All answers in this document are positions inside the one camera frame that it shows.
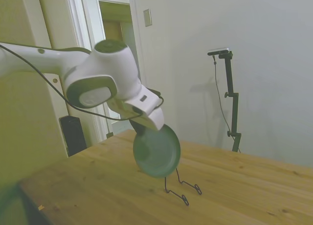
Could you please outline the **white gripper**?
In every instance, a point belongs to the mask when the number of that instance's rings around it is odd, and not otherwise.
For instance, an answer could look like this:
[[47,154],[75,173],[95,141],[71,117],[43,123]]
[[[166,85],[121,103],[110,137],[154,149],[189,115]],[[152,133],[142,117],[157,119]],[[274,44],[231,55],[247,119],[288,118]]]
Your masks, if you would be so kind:
[[159,131],[164,125],[164,115],[160,107],[162,99],[145,86],[140,92],[122,102],[121,117],[129,120],[136,134],[141,136],[146,129]]

